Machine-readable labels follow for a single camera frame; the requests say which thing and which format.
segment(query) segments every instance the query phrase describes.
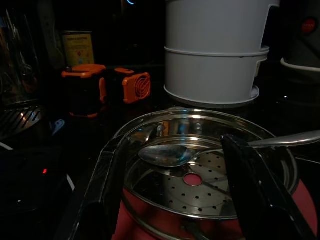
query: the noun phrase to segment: white stacked container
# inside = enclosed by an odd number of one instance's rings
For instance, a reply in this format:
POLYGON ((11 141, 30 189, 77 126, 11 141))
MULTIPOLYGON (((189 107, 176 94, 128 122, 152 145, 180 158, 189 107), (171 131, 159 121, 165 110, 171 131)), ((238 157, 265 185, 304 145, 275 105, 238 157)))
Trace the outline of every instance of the white stacked container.
POLYGON ((165 90, 181 102, 233 107, 259 95, 253 87, 268 48, 262 39, 278 0, 166 0, 165 90))

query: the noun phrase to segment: small orange fan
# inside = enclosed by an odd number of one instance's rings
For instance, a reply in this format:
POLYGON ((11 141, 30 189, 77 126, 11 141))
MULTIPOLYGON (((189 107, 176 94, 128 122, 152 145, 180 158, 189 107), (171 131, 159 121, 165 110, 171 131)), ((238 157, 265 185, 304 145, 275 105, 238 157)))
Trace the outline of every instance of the small orange fan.
POLYGON ((122 81, 123 101, 126 104, 132 104, 150 96, 151 81, 149 73, 135 74, 134 71, 125 68, 116 68, 115 71, 126 75, 122 81))

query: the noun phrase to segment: tin can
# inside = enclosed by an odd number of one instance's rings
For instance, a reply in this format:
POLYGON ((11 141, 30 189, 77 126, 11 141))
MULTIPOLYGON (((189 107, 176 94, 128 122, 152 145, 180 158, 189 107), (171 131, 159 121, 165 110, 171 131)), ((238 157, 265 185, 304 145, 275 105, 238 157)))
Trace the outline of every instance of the tin can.
POLYGON ((95 63, 90 31, 64 31, 62 40, 68 66, 95 63))

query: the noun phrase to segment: spoon handle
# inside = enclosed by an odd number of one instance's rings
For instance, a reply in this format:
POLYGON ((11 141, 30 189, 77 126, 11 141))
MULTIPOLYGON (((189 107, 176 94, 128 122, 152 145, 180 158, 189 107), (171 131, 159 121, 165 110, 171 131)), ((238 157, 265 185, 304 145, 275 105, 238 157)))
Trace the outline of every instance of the spoon handle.
MULTIPOLYGON (((264 140, 251 141, 248 142, 250 147, 255 149, 267 148, 267 147, 296 147, 302 145, 313 144, 320 141, 320 130, 316 131, 307 131, 298 134, 288 135, 288 136, 279 136, 273 137, 264 140)), ((206 148, 197 152, 195 156, 199 154, 220 152, 222 148, 212 147, 206 148)))

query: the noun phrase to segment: metal spoon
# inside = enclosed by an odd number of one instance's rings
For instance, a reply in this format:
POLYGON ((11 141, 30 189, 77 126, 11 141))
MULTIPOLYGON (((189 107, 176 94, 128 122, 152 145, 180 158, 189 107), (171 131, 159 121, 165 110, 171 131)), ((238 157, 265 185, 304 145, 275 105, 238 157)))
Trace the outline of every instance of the metal spoon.
MULTIPOLYGON (((253 148, 294 147, 313 144, 318 141, 320 141, 320 130, 252 141, 248 142, 248 144, 253 148)), ((186 164, 200 154, 220 151, 222 149, 217 147, 193 150, 181 145, 156 145, 141 149, 138 155, 149 164, 174 168, 186 164)))

